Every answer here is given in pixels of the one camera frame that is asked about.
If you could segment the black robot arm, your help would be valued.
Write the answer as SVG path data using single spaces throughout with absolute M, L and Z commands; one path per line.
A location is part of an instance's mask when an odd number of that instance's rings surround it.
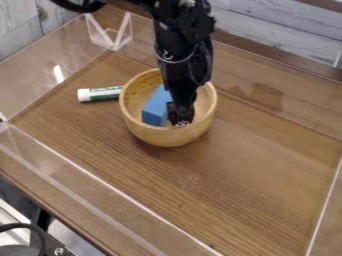
M 190 124 L 196 117 L 197 91 L 213 76 L 212 35 L 217 19 L 209 0 L 125 0 L 145 9 L 154 22 L 154 53 L 166 89 L 173 125 Z

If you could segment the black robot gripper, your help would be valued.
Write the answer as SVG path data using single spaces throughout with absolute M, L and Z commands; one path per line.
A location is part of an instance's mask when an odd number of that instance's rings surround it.
M 193 107 L 197 90 L 212 79 L 214 64 L 213 41 L 205 39 L 194 45 L 168 40 L 154 45 L 164 81 L 173 102 L 168 103 L 169 121 L 174 126 L 192 124 L 196 109 L 181 111 L 177 107 Z

